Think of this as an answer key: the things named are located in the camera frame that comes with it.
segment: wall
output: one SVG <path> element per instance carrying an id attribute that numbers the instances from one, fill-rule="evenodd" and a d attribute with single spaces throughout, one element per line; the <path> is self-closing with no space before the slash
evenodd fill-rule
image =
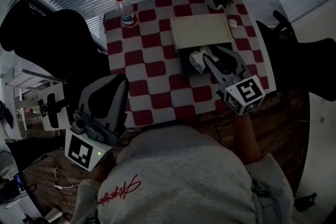
<path id="1" fill-rule="evenodd" d="M 336 0 L 329 0 L 293 24 L 299 42 L 324 38 L 336 40 Z M 307 159 L 297 197 L 318 194 L 315 205 L 305 212 L 294 210 L 293 223 L 320 224 L 336 206 L 336 102 L 311 94 L 310 120 L 325 118 L 324 124 L 310 124 Z"/>
<path id="2" fill-rule="evenodd" d="M 329 0 L 292 23 L 299 42 L 336 41 L 336 0 Z"/>

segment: black chair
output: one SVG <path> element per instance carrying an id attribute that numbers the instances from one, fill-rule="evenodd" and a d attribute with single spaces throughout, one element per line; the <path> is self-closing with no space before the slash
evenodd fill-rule
<path id="1" fill-rule="evenodd" d="M 336 42 L 326 38 L 298 43 L 292 25 L 285 17 L 276 10 L 273 15 L 280 22 L 274 30 L 258 21 L 257 25 L 267 48 L 277 90 L 282 93 L 306 90 L 328 101 L 335 101 L 333 78 Z M 283 33 L 286 40 L 280 37 Z"/>
<path id="2" fill-rule="evenodd" d="M 42 16 L 28 1 L 19 1 L 0 26 L 0 44 L 54 77 L 65 79 L 70 114 L 87 85 L 111 74 L 108 56 L 97 50 L 84 18 L 74 10 Z"/>

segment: red and white checkered tablecloth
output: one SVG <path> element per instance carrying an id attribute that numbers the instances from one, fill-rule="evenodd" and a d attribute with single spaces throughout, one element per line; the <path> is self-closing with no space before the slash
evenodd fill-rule
<path id="1" fill-rule="evenodd" d="M 124 73 L 130 81 L 126 127 L 189 118 L 224 107 L 216 94 L 218 84 L 209 74 L 181 77 L 170 29 L 170 18 L 223 11 L 210 9 L 205 0 L 148 0 L 133 7 L 139 25 L 132 29 L 123 26 L 116 11 L 104 16 L 111 73 Z M 243 0 L 231 4 L 225 15 L 238 25 L 231 29 L 233 50 L 268 92 L 263 55 Z"/>

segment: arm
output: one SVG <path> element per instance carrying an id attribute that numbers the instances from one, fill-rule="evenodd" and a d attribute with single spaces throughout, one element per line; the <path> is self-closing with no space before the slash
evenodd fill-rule
<path id="1" fill-rule="evenodd" d="M 260 160 L 260 151 L 249 114 L 235 115 L 234 152 L 244 165 Z"/>

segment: plant pot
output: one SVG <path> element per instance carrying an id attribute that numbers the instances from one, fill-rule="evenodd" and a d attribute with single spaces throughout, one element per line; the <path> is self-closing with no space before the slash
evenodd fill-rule
<path id="1" fill-rule="evenodd" d="M 204 0 L 206 4 L 208 4 L 208 6 L 211 8 L 211 9 L 214 9 L 214 10 L 220 10 L 223 8 L 223 6 L 220 4 L 218 7 L 215 6 L 215 3 L 213 0 Z"/>

